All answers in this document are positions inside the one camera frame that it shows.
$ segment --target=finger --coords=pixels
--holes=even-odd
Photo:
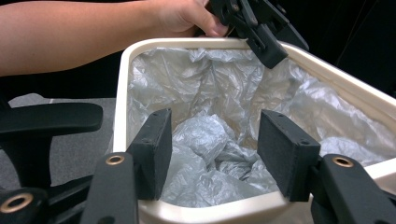
[[[228,28],[222,25],[216,16],[207,11],[204,5],[197,3],[184,12],[185,20],[197,25],[208,36],[224,36],[227,33]]]

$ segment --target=forearm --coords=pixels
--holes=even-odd
[[[0,7],[0,76],[77,67],[158,37],[154,5],[38,1]]]

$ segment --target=armrest support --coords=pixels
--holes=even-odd
[[[0,141],[100,129],[103,109],[89,103],[30,105],[0,111]]]

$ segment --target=clear plastic liner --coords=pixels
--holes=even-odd
[[[251,50],[153,49],[131,62],[128,140],[172,108],[171,165],[161,200],[205,207],[277,190],[254,149],[262,109],[281,112],[364,166],[396,157],[396,135],[286,59],[266,69]]]

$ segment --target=trash can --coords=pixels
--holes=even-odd
[[[312,77],[332,87],[339,96],[356,106],[367,117],[396,133],[396,100],[358,81],[330,64],[283,44],[289,59]],[[113,151],[125,151],[132,133],[140,127],[129,125],[130,85],[134,73],[131,61],[151,49],[248,49],[244,40],[231,38],[168,38],[136,43],[125,50],[120,64],[120,77],[114,123]],[[381,189],[396,193],[396,159],[366,167]],[[312,223],[310,203],[289,203],[278,191],[220,205],[190,208],[162,201],[139,201],[139,217],[144,223]]]

